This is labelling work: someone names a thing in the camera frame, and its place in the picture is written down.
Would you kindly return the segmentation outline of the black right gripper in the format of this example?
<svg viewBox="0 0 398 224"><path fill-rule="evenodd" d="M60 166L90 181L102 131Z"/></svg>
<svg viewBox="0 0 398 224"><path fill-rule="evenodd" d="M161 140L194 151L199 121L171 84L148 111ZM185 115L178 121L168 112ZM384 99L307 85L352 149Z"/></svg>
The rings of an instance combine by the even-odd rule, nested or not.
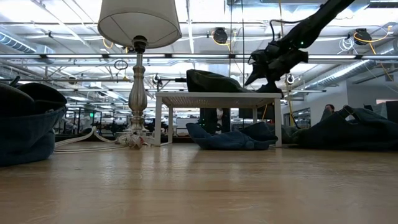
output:
<svg viewBox="0 0 398 224"><path fill-rule="evenodd" d="M271 42L265 49L251 53L248 64L252 65L252 73L244 85L247 86L257 79L266 78L268 83L256 90L257 93L282 93L275 82L300 62L308 62L307 52L295 47L280 47L278 42Z"/></svg>

